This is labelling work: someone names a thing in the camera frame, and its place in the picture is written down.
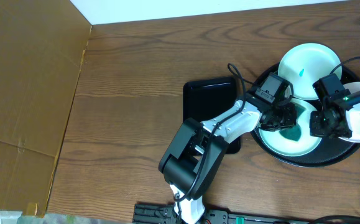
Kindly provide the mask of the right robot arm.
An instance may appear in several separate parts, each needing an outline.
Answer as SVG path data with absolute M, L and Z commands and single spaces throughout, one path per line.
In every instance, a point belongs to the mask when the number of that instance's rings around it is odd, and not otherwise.
M 351 139 L 360 136 L 360 91 L 348 89 L 321 99 L 322 110 L 310 115 L 310 135 Z

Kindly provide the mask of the mint green plate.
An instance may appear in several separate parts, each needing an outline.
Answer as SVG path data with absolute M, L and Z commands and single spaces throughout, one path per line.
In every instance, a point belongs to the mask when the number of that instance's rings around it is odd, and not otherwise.
M 301 100 L 317 100 L 313 84 L 320 78 L 335 73 L 342 76 L 337 54 L 329 47 L 317 43 L 306 43 L 290 49 L 281 59 L 278 76 L 293 85 L 293 96 Z
M 259 130 L 262 142 L 274 152 L 283 156 L 302 156 L 314 150 L 321 142 L 320 137 L 310 135 L 310 114 L 316 111 L 316 108 L 307 101 L 293 98 L 291 102 L 294 105 L 302 107 L 305 111 L 300 115 L 297 122 L 302 131 L 299 141 L 285 139 L 279 134 L 279 131 Z

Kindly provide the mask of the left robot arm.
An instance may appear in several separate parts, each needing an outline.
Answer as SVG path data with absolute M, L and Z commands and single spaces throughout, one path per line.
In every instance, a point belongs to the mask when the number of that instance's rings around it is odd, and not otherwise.
M 205 213 L 203 195 L 234 140 L 256 128 L 289 129 L 296 119 L 293 103 L 272 105 L 248 93 L 215 118 L 202 122 L 186 119 L 159 162 L 159 171 L 173 192 L 178 221 L 201 220 Z

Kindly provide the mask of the green yellow sponge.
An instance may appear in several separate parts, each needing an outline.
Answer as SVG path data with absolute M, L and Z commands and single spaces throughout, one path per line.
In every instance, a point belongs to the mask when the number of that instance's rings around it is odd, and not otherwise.
M 300 117 L 300 115 L 305 111 L 302 107 L 295 105 L 296 109 L 296 120 Z M 302 135 L 301 127 L 298 123 L 290 129 L 283 129 L 279 131 L 279 134 L 285 139 L 291 141 L 299 141 Z

